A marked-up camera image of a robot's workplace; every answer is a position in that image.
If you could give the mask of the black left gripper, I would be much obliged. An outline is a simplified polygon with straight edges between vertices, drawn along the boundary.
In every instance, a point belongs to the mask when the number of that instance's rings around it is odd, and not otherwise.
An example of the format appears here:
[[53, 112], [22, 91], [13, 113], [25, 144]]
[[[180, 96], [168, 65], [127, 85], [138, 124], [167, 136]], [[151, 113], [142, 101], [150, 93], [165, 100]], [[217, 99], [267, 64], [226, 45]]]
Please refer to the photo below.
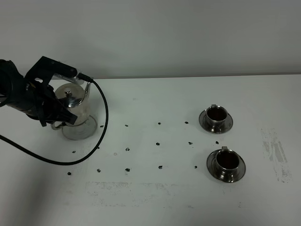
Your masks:
[[78, 117], [59, 101], [49, 85], [54, 73], [69, 78], [78, 74], [74, 67], [43, 56], [23, 77], [10, 62], [9, 106], [39, 120], [42, 125], [55, 121], [74, 125]]

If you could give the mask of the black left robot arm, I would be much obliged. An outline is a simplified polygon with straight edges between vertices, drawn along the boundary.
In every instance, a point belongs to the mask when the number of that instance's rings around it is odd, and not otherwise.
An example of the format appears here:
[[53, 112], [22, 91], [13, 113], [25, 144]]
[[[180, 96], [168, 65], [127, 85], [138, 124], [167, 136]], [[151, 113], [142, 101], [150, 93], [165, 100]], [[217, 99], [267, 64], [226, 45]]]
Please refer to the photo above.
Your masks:
[[74, 124], [77, 116], [67, 110], [49, 85], [52, 77], [74, 78], [77, 70], [48, 57], [39, 61], [23, 76], [12, 61], [0, 61], [0, 106], [8, 105], [33, 120], [47, 123], [56, 121]]

